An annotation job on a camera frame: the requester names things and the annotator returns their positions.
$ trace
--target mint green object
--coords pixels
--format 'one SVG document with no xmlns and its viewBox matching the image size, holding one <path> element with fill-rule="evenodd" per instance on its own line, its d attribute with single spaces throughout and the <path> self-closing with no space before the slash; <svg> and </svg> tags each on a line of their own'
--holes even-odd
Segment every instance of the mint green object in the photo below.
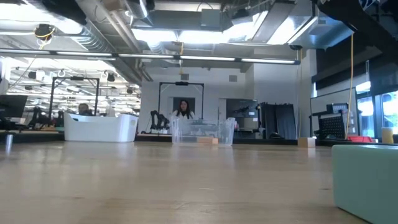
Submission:
<svg viewBox="0 0 398 224">
<path fill-rule="evenodd" d="M 375 224 L 398 223 L 398 147 L 332 148 L 335 205 Z"/>
</svg>

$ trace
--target glass window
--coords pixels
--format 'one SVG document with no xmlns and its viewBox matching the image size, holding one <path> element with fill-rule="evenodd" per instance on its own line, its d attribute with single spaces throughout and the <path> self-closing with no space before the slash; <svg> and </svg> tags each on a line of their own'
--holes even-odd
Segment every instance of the glass window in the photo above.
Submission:
<svg viewBox="0 0 398 224">
<path fill-rule="evenodd" d="M 374 138 L 374 111 L 372 97 L 359 99 L 358 109 L 360 110 L 359 122 L 361 123 L 361 134 Z"/>
<path fill-rule="evenodd" d="M 398 91 L 382 95 L 383 127 L 393 128 L 398 134 Z"/>
</svg>

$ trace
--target person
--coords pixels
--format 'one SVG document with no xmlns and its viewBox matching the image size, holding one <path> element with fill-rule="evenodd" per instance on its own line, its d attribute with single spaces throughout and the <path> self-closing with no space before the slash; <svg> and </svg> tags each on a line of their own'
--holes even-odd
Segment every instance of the person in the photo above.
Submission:
<svg viewBox="0 0 398 224">
<path fill-rule="evenodd" d="M 93 113 L 88 108 L 88 105 L 86 103 L 80 103 L 78 110 L 79 110 L 79 115 L 82 115 L 82 116 L 92 116 L 93 115 Z"/>
<path fill-rule="evenodd" d="M 180 106 L 173 112 L 173 115 L 182 119 L 195 119 L 195 114 L 190 110 L 187 100 L 180 101 Z"/>
</svg>

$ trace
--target transparent container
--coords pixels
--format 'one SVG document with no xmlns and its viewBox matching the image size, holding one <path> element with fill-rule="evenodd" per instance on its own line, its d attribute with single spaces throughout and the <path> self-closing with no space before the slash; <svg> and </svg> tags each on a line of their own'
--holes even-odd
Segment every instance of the transparent container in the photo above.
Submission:
<svg viewBox="0 0 398 224">
<path fill-rule="evenodd" d="M 171 130 L 173 144 L 204 143 L 232 145 L 234 138 L 235 118 L 224 122 L 180 119 L 172 117 Z"/>
</svg>

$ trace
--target monitor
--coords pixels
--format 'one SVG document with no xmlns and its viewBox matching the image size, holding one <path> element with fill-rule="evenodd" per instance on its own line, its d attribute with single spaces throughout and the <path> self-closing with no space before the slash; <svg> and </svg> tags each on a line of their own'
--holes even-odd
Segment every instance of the monitor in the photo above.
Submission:
<svg viewBox="0 0 398 224">
<path fill-rule="evenodd" d="M 27 96 L 24 95 L 0 95 L 0 116 L 5 118 L 21 118 Z"/>
</svg>

